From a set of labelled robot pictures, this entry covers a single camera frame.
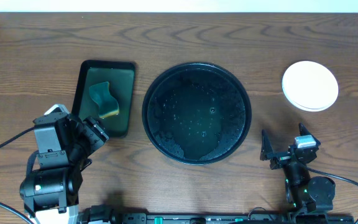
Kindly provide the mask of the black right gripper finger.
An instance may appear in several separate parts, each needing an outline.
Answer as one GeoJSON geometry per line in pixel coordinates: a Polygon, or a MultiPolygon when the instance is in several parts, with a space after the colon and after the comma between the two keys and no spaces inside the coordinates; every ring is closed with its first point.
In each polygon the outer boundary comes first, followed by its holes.
{"type": "Polygon", "coordinates": [[[260,160],[261,161],[271,160],[273,155],[274,155],[273,148],[270,143],[269,137],[267,135],[266,130],[263,129],[262,130],[262,147],[261,147],[261,152],[260,152],[260,160]]]}
{"type": "Polygon", "coordinates": [[[299,132],[300,132],[301,136],[311,135],[311,133],[307,130],[307,128],[305,127],[305,125],[303,123],[299,123],[298,127],[299,127],[299,132]]]}

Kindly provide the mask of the pink plate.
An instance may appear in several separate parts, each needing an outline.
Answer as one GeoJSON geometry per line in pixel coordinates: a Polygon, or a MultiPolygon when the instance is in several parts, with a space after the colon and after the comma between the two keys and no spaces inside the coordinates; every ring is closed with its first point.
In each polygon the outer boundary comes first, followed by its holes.
{"type": "Polygon", "coordinates": [[[293,106],[310,112],[329,108],[339,95],[339,85],[333,73],[312,61],[290,65],[282,77],[282,90],[293,106]]]}

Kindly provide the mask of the green yellow sponge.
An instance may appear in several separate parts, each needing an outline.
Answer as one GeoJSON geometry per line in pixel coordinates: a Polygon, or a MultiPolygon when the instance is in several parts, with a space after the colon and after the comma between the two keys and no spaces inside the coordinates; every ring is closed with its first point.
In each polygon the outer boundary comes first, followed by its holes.
{"type": "Polygon", "coordinates": [[[101,119],[119,114],[119,103],[117,99],[110,94],[109,87],[109,82],[101,82],[91,85],[88,88],[89,96],[98,106],[98,116],[101,119]]]}

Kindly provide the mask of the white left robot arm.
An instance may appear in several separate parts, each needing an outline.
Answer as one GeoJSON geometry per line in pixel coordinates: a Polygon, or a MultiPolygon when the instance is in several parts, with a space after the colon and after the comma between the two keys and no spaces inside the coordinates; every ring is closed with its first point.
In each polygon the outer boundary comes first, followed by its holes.
{"type": "Polygon", "coordinates": [[[109,136],[98,121],[81,120],[61,104],[33,122],[38,149],[27,161],[19,189],[24,210],[34,223],[76,223],[81,173],[109,136]]]}

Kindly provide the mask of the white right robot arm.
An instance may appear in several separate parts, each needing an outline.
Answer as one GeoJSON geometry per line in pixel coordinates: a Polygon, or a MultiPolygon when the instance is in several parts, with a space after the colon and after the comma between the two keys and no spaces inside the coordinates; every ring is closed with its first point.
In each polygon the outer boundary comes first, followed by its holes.
{"type": "Polygon", "coordinates": [[[311,177],[307,164],[316,159],[321,143],[299,124],[300,135],[287,151],[275,152],[266,130],[262,130],[260,160],[269,161],[272,170],[282,169],[285,174],[286,198],[293,205],[287,218],[295,223],[297,217],[325,215],[333,209],[335,182],[322,176],[311,177]]]}

